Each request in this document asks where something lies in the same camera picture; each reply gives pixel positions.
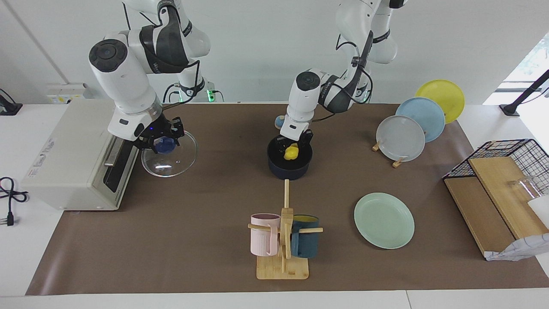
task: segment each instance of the white cloth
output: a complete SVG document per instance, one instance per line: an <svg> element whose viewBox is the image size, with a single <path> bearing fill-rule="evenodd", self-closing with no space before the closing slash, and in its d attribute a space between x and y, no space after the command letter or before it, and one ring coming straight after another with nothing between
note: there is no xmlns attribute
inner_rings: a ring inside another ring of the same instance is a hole
<svg viewBox="0 0 549 309"><path fill-rule="evenodd" d="M487 261L519 261L549 252L549 233L533 235L514 241L503 252L485 251Z"/></svg>

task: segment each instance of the green light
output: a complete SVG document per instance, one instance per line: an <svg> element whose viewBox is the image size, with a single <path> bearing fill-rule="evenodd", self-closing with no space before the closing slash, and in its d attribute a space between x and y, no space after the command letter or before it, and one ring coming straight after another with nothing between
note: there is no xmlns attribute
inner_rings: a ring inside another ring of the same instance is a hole
<svg viewBox="0 0 549 309"><path fill-rule="evenodd" d="M215 95L209 89L208 89L208 101L210 101L210 102L215 101Z"/></svg>

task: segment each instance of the black wire basket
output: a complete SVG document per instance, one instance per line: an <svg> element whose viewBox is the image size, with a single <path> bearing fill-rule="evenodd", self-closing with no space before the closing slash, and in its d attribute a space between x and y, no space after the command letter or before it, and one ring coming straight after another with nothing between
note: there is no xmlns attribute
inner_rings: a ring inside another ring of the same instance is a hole
<svg viewBox="0 0 549 309"><path fill-rule="evenodd" d="M511 157L525 176L534 176L534 183L540 192L549 195L549 155L533 139L486 142L446 174L444 179L475 177L469 160L491 157Z"/></svg>

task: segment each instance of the white table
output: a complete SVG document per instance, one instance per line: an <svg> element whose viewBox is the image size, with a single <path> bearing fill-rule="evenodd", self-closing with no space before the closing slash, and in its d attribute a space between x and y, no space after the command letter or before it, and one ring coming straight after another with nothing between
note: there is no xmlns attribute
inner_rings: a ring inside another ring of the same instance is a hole
<svg viewBox="0 0 549 309"><path fill-rule="evenodd" d="M19 182L66 106L25 105L16 117L1 117L0 175ZM533 137L520 118L495 106L467 106L460 123L473 147L485 141ZM7 206L0 202L0 217ZM545 308L549 289L462 291L363 291L216 294L119 294L21 297L34 275L62 212L32 199L15 203L14 227L0 226L0 308L280 308L283 302L312 308ZM538 257L549 273L549 255Z"/></svg>

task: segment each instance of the mug handle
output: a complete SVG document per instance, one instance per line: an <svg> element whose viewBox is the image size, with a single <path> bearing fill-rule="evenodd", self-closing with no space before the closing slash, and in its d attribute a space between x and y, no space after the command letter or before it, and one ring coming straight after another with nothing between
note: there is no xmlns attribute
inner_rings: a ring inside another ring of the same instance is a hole
<svg viewBox="0 0 549 309"><path fill-rule="evenodd" d="M290 244L290 247L292 248L293 256L299 256L299 230L300 229L296 229L295 232L292 233L292 243Z"/></svg>
<svg viewBox="0 0 549 309"><path fill-rule="evenodd" d="M277 252L278 250L278 228L275 225L268 224L271 228L271 237L269 239L269 250L267 251L267 255L272 255L272 252Z"/></svg>

